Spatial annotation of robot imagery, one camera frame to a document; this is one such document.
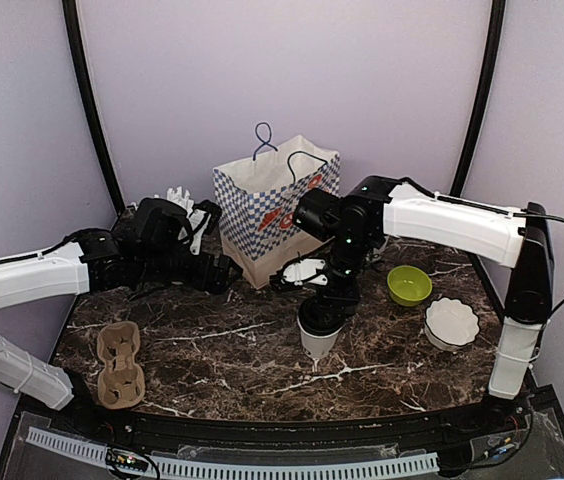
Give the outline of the lime green bowl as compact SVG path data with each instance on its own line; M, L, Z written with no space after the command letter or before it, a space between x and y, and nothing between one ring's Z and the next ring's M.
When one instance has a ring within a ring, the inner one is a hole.
M429 276L419 268L401 265L387 275L391 299L405 307L417 306L432 293L433 285Z

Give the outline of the black front table rail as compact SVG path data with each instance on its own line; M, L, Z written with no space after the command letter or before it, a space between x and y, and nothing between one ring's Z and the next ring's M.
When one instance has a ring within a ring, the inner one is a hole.
M133 411L102 413L103 420L78 427L36 401L22 400L8 434L14 438L26 420L62 433L142 453L175 452L186 445L244 449L330 449L396 444L402 450L443 450L464 446L487 434L522 431L533 412L549 407L550 387L527 392L506 407L503 402L453 407L375 419L325 422L239 422L200 420Z

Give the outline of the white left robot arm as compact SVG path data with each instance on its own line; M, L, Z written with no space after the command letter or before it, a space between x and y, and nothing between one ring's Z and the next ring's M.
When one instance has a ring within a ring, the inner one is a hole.
M59 244L0 259L0 310L59 296L79 296L146 283L185 284L222 294L241 276L230 257L194 253L174 238L155 244L130 232L85 229ZM103 427L102 412L92 406L87 386L70 370L54 367L0 335L0 384L63 411L82 436Z

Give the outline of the brown cardboard cup carrier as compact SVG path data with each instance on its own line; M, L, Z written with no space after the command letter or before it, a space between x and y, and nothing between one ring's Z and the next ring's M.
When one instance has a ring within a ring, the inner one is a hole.
M109 410L138 405L145 397L145 376L136 362L141 346L138 325L123 321L104 327L97 338L98 358L103 368L98 375L99 402Z

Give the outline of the checkered blue paper bag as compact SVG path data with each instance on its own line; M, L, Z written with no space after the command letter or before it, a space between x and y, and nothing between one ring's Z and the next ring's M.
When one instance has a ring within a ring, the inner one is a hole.
M251 156L213 168L223 253L243 269L256 289L289 260L323 243L293 224L299 199L313 188L338 194L341 160L302 135L272 142L266 122L255 126L258 147Z

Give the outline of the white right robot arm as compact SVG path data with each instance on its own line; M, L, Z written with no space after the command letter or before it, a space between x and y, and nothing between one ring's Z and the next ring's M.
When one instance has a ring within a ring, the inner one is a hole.
M524 209L492 206L430 192L408 177L369 176L343 197L308 190L294 223L332 243L327 284L318 290L320 320L353 311L357 301L348 291L366 255L388 237L437 243L510 269L505 319L488 383L490 397L472 413L473 426L492 434L511 416L508 400L521 390L553 309L554 260L544 212L536 203Z

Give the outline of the black right frame post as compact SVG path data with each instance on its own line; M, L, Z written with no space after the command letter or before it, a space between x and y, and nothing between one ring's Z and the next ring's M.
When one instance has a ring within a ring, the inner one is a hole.
M506 0L493 0L491 2L489 24L475 98L450 190L453 196L462 195L477 148L496 69L506 3Z

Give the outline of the black frame post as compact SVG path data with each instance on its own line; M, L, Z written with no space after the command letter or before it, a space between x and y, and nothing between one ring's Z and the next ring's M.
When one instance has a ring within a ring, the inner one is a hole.
M114 171L91 82L79 20L78 2L75 0L63 0L62 9L74 75L98 166L114 211L117 214L121 214L125 209L125 202Z
M477 148L496 69L506 3L506 0L493 0L491 2L489 24L475 98L450 190L453 196L462 195Z

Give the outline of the bundle of white straws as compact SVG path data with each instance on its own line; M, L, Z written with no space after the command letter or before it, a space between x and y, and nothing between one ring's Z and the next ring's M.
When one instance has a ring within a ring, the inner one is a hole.
M194 210L195 201L191 197L190 191L182 186L168 188L164 196L154 194L153 198L157 199L165 208L180 208L187 214Z

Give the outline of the white scalloped ceramic bowl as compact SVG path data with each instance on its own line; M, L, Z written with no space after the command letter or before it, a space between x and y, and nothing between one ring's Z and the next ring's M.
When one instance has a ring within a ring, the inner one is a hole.
M440 350L462 350L475 341L479 332L478 316L458 299L435 300L426 310L424 333Z

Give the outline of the black left frame post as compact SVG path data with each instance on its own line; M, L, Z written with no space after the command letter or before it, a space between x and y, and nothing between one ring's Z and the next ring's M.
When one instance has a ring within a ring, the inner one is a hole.
M114 171L91 82L79 20L78 2L75 0L63 0L62 9L74 75L98 166L114 211L117 214L121 214L125 209L125 202Z

